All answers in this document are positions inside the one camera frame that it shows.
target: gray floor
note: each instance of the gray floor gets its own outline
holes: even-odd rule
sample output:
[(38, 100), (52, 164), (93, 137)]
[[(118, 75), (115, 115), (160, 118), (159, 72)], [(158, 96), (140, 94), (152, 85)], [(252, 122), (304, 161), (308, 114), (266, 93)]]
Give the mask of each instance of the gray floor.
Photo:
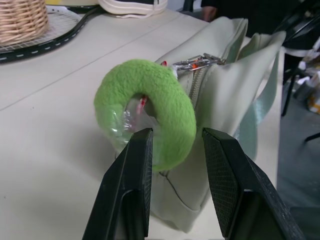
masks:
[(277, 190), (308, 240), (320, 240), (320, 115), (292, 99), (280, 125)]

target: wicker basket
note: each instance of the wicker basket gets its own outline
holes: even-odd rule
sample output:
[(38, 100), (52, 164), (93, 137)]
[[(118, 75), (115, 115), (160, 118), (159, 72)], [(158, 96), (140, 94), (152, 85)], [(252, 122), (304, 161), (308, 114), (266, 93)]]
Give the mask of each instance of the wicker basket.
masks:
[(45, 0), (0, 0), (0, 46), (37, 38), (47, 28)]

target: clear plastic bag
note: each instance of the clear plastic bag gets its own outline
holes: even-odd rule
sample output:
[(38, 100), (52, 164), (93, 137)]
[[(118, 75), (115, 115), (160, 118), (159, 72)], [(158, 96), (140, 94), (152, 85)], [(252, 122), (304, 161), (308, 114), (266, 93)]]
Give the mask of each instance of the clear plastic bag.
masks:
[(119, 111), (119, 106), (110, 105), (96, 111), (96, 115), (97, 119), (106, 119), (107, 116), (108, 123), (100, 125), (108, 126), (108, 129), (106, 127), (102, 127), (102, 129), (104, 129), (107, 138), (111, 141), (117, 155), (126, 147), (133, 133), (145, 128), (152, 128), (152, 164), (156, 165), (161, 161), (161, 128), (153, 113), (152, 104), (148, 102), (147, 106), (142, 107), (140, 96), (137, 95), (132, 98), (122, 112)]

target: tennis racket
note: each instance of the tennis racket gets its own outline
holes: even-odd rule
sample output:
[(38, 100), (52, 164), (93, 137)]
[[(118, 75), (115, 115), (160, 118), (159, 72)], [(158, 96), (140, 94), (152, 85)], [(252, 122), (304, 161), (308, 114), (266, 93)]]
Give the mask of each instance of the tennis racket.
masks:
[(89, 19), (105, 13), (99, 5), (94, 6), (46, 6), (49, 29), (41, 37), (30, 41), (0, 46), (0, 64), (33, 58), (70, 42)]

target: plastic packaging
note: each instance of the plastic packaging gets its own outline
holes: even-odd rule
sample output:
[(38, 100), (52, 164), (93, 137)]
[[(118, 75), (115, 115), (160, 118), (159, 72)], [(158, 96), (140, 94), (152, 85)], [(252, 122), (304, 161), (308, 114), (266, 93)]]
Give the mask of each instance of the plastic packaging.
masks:
[(126, 109), (120, 114), (117, 106), (105, 106), (103, 111), (104, 115), (110, 122), (107, 124), (109, 129), (104, 129), (107, 138), (111, 141), (116, 154), (121, 151), (128, 144), (133, 133), (143, 130), (145, 128), (153, 129), (153, 156), (152, 163), (156, 165), (159, 163), (159, 151), (161, 148), (161, 128), (155, 118), (153, 106), (151, 102), (147, 101), (146, 106), (141, 106), (141, 95), (132, 98), (126, 106)]
[(309, 85), (314, 87), (314, 91), (308, 97), (308, 108), (311, 112), (320, 114), (320, 71), (310, 79)]

